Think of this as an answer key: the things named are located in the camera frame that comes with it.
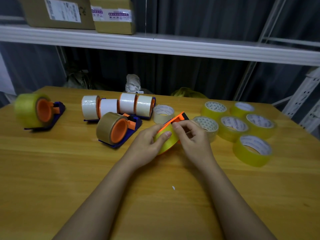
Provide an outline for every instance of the white metal shelf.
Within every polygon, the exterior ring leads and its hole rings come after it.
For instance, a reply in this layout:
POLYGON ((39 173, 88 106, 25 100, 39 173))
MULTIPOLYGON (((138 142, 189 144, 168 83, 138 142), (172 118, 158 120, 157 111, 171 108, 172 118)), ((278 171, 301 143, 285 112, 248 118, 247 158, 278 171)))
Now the white metal shelf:
POLYGON ((95 30, 33 28, 11 24, 0 25, 0 41, 320 66, 320 52, 316 51, 255 42, 151 33, 104 34, 95 30))

